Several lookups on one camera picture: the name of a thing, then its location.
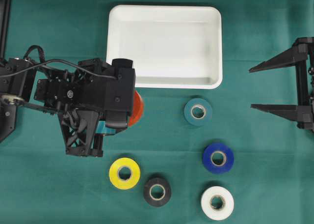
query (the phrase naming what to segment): white tape roll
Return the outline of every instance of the white tape roll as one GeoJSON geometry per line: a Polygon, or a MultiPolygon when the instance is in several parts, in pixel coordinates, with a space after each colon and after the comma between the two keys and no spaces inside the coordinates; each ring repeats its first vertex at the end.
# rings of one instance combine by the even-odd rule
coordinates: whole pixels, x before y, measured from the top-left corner
{"type": "Polygon", "coordinates": [[[205,190],[201,198],[201,206],[203,212],[210,219],[220,221],[224,220],[232,214],[235,202],[231,193],[223,187],[213,186],[205,190]],[[221,207],[214,207],[212,201],[219,198],[222,201],[221,207]]]}

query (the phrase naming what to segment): blue tape roll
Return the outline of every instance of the blue tape roll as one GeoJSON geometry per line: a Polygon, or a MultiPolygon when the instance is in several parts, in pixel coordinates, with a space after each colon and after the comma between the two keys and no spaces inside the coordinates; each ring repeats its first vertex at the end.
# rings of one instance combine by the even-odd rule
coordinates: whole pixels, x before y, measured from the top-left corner
{"type": "Polygon", "coordinates": [[[184,108],[185,119],[194,126],[203,126],[210,121],[212,116],[212,108],[210,104],[203,99],[195,98],[191,99],[184,108]],[[192,111],[194,108],[200,108],[203,110],[204,115],[200,118],[197,118],[193,115],[192,111]]]}
{"type": "Polygon", "coordinates": [[[235,158],[232,150],[223,143],[212,143],[206,147],[203,153],[203,164],[205,168],[215,174],[228,172],[232,168],[234,161],[235,158]],[[215,152],[221,153],[224,157],[221,165],[216,165],[212,161],[212,156],[215,152]]]}

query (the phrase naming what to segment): table surface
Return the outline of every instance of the table surface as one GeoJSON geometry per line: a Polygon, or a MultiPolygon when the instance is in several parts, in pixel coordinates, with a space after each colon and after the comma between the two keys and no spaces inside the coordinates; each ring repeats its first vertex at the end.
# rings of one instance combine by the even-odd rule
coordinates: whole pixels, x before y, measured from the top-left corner
{"type": "Polygon", "coordinates": [[[0,145],[0,223],[211,223],[200,197],[216,184],[235,200],[221,223],[313,223],[313,134],[250,108],[296,104],[294,68],[248,73],[297,37],[314,36],[313,1],[12,0],[6,58],[22,57],[37,44],[46,59],[73,62],[105,59],[108,14],[118,4],[213,6],[222,15],[223,82],[214,90],[137,89],[144,116],[105,138],[103,158],[66,156],[57,117],[19,109],[17,129],[0,145]],[[184,105],[194,97],[213,107],[206,126],[184,119],[184,105]],[[216,175],[202,165],[203,150],[213,141],[233,150],[230,172],[216,175]],[[111,163],[123,156],[141,167],[139,183],[127,191],[108,177],[111,163]],[[172,188],[161,208],[148,205],[142,194],[155,173],[172,188]]]}

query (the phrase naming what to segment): white tray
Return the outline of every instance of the white tray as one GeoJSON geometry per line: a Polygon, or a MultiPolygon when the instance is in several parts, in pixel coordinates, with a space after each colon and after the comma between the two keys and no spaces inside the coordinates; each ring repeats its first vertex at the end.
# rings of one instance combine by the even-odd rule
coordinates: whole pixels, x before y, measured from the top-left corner
{"type": "Polygon", "coordinates": [[[214,89],[222,82],[221,15],[213,7],[118,5],[107,56],[133,60],[136,87],[214,89]]]}

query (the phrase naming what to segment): wire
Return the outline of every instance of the wire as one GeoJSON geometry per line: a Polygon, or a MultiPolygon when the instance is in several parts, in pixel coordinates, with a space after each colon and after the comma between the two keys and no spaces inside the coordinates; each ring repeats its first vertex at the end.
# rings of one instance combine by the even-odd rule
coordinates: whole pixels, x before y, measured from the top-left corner
{"type": "Polygon", "coordinates": [[[74,67],[74,68],[77,68],[77,69],[79,69],[79,70],[81,70],[81,71],[84,71],[84,72],[86,72],[86,73],[88,73],[88,74],[90,74],[90,75],[93,75],[93,76],[95,76],[95,77],[109,78],[109,79],[115,79],[115,80],[117,79],[115,76],[100,75],[100,74],[93,73],[93,72],[91,72],[91,71],[89,71],[89,70],[87,70],[87,69],[84,69],[84,68],[82,68],[82,67],[76,65],[76,64],[73,64],[73,63],[68,62],[68,61],[66,61],[66,60],[63,60],[63,59],[57,59],[57,58],[50,59],[50,60],[47,60],[47,61],[45,61],[45,62],[41,62],[41,63],[39,63],[39,64],[30,66],[30,67],[28,67],[28,68],[25,68],[25,69],[23,69],[23,70],[21,70],[21,71],[15,72],[15,73],[0,75],[0,78],[12,77],[12,76],[15,76],[15,75],[17,75],[17,74],[26,72],[26,71],[28,71],[28,70],[30,70],[30,69],[34,69],[34,68],[37,68],[37,67],[40,67],[40,66],[42,66],[42,67],[44,67],[44,68],[47,68],[47,69],[51,69],[50,67],[47,67],[46,64],[48,64],[48,63],[54,63],[54,62],[59,62],[59,63],[67,64],[67,65],[69,65],[69,66],[72,66],[72,67],[74,67]]]}
{"type": "MultiPolygon", "coordinates": [[[[32,64],[39,64],[38,62],[36,62],[35,60],[33,59],[29,59],[29,61],[32,63],[32,64]]],[[[46,69],[49,69],[49,70],[53,70],[53,71],[63,71],[61,69],[57,69],[57,68],[54,68],[54,67],[50,67],[48,65],[45,65],[43,64],[42,67],[46,68],[46,69]]]]}
{"type": "Polygon", "coordinates": [[[33,51],[33,50],[38,50],[38,54],[39,54],[39,60],[40,62],[45,62],[45,52],[44,52],[44,49],[41,48],[40,46],[37,46],[37,45],[32,45],[29,47],[29,49],[26,51],[23,59],[26,59],[29,54],[33,51]]]}

